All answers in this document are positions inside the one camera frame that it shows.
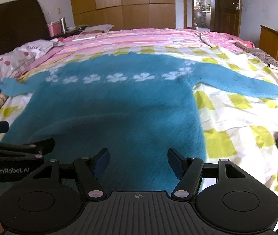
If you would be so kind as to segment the dark brown wooden door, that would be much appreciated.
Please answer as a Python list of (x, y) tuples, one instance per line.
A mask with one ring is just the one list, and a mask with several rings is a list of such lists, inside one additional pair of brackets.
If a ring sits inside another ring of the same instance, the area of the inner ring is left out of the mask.
[(211, 0), (210, 30), (239, 36), (241, 0)]

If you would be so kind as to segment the blue fuzzy flower sweater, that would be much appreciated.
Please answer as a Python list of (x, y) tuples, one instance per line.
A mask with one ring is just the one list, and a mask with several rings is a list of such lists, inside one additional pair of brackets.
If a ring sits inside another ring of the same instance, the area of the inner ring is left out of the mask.
[(104, 55), (37, 73), (23, 83), (3, 79), (7, 95), (31, 94), (2, 142), (55, 140), (62, 163), (108, 149), (105, 190), (171, 191), (177, 178), (171, 147), (206, 159), (193, 87), (199, 83), (243, 96), (278, 99), (278, 86), (212, 63), (170, 55)]

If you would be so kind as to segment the yellow white checkered bedsheet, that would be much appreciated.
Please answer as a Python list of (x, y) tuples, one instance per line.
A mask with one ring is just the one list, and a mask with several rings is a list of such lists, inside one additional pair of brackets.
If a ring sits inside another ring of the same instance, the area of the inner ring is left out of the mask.
[[(190, 57), (178, 58), (196, 61)], [(278, 86), (278, 72), (252, 55), (234, 55), (212, 64)], [(193, 95), (205, 138), (205, 161), (216, 163), (221, 158), (228, 158), (278, 196), (278, 149), (275, 145), (278, 99), (243, 96), (204, 83), (193, 87)], [(9, 96), (0, 109), (0, 121), (7, 121), (11, 126), (30, 99), (29, 93)]]

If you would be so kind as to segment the pink striped quilt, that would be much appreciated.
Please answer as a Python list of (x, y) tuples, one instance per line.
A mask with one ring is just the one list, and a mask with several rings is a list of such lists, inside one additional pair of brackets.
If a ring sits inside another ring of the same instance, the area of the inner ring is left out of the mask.
[(196, 61), (219, 63), (243, 51), (236, 46), (254, 48), (254, 43), (227, 33), (184, 29), (134, 29), (91, 33), (59, 38), (60, 48), (52, 48), (43, 60), (37, 60), (15, 78), (30, 76), (71, 62), (102, 55), (125, 55), (129, 52), (190, 57)]

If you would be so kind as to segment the white pink dotted pillow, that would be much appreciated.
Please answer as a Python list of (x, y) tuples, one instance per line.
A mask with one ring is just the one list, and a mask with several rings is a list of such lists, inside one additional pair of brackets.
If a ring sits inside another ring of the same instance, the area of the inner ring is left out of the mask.
[(54, 45), (52, 41), (40, 39), (0, 55), (0, 81), (3, 78), (14, 77), (26, 66), (44, 56)]

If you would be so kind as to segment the silver thermos bottle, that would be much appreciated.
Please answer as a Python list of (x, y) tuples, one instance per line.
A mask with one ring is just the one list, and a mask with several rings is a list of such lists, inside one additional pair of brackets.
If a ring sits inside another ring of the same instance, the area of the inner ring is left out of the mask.
[(61, 32), (62, 33), (66, 33), (66, 31), (67, 31), (66, 19), (65, 18), (61, 18), (59, 20), (59, 22), (60, 22), (60, 26), (61, 26)]

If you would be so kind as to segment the wooden wardrobe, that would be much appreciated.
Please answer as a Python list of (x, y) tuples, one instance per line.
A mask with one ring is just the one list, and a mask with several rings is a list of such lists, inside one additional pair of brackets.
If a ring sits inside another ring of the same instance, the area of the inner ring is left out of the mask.
[(175, 28), (175, 0), (70, 0), (76, 25), (115, 30)]

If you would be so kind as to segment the brown patterned folded cloth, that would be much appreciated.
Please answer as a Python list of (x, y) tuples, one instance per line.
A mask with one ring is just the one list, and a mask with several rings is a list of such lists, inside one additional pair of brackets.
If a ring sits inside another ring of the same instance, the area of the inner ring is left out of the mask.
[(274, 59), (271, 55), (267, 54), (263, 50), (256, 47), (249, 47), (241, 41), (235, 41), (234, 44), (245, 52), (252, 54), (263, 63), (265, 63), (269, 68), (278, 70), (278, 61)]

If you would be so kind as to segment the dark brown headboard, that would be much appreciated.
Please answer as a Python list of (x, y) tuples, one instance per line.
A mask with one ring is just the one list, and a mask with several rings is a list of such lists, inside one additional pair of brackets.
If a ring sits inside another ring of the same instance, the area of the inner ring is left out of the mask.
[(49, 40), (50, 33), (38, 0), (0, 4), (0, 55), (39, 39)]

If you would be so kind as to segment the white grey cloth on nightstand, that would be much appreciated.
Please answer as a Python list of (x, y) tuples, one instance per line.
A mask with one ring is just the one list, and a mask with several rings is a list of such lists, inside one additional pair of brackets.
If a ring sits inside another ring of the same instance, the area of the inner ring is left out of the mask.
[(92, 27), (86, 27), (84, 30), (81, 31), (81, 33), (93, 33), (93, 32), (108, 32), (110, 31), (114, 25), (112, 24), (102, 24), (102, 25), (96, 25)]

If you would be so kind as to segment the pink storage box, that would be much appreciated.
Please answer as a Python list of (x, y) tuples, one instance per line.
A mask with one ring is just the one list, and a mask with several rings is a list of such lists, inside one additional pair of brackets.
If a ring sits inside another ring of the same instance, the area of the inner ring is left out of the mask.
[(48, 30), (51, 37), (54, 37), (62, 32), (60, 21), (48, 24)]

